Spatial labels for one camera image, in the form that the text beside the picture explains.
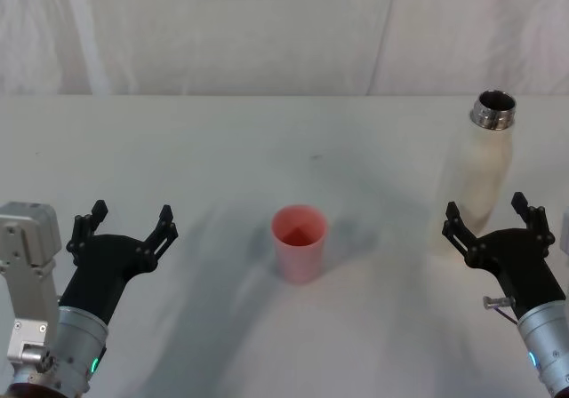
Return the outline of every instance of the white backdrop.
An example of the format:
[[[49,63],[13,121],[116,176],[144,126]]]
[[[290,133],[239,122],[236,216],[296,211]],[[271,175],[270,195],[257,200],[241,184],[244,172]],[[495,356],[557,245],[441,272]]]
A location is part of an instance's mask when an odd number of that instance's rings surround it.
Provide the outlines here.
[[[569,93],[569,0],[0,0],[0,93]]]

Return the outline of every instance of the white water bottle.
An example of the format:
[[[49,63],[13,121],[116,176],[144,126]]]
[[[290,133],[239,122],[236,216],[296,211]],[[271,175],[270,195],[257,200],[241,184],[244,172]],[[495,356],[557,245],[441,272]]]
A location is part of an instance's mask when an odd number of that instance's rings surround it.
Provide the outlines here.
[[[451,143],[431,221],[434,250],[452,246],[441,235],[446,205],[455,201],[464,224],[478,235],[492,214],[512,159],[516,101],[498,90],[483,92]]]

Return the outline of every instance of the pink cup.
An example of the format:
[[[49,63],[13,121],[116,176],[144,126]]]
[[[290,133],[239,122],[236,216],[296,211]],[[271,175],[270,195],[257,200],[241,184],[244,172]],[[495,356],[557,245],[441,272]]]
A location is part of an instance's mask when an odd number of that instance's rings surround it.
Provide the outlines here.
[[[309,205],[289,205],[271,222],[275,252],[282,276],[304,284],[322,271],[322,253],[328,225],[324,215]]]

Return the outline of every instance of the cup rim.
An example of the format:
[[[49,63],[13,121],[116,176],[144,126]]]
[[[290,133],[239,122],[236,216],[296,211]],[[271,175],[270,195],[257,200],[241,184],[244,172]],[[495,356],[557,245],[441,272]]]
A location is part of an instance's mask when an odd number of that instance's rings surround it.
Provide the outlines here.
[[[314,214],[317,215],[317,217],[322,221],[323,225],[324,225],[324,232],[322,233],[322,235],[313,243],[310,243],[308,245],[291,245],[289,243],[285,243],[283,240],[281,240],[279,237],[276,236],[275,234],[275,220],[276,217],[281,214],[283,211],[285,210],[290,210],[290,209],[308,209],[310,211],[312,211]],[[309,205],[309,204],[290,204],[290,205],[286,205],[284,207],[281,207],[279,210],[276,211],[276,213],[273,215],[273,219],[270,221],[270,233],[273,236],[273,239],[278,242],[279,245],[283,245],[287,248],[291,248],[291,249],[311,249],[312,247],[316,247],[319,244],[322,243],[322,241],[327,237],[328,235],[328,220],[326,219],[326,216],[315,206],[313,205]]]

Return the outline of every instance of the robotic arm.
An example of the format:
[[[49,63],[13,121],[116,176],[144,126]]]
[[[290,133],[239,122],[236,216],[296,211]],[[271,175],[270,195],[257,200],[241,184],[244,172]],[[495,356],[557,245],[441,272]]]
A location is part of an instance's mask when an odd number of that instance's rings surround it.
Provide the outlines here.
[[[569,325],[565,294],[545,258],[555,241],[543,207],[528,206],[520,192],[512,206],[525,229],[504,229],[476,238],[449,203],[443,235],[462,254],[468,267],[496,277],[506,298],[485,298],[486,308],[511,306],[517,329],[527,347],[540,381],[552,397],[569,397]]]
[[[77,398],[105,354],[108,323],[126,284],[152,272],[177,238],[170,206],[145,241],[95,235],[108,210],[99,200],[92,213],[76,216],[67,250],[77,270],[59,300],[53,256],[60,250],[55,211],[45,204],[0,207],[0,274],[15,313],[8,346],[14,378],[7,396]]]

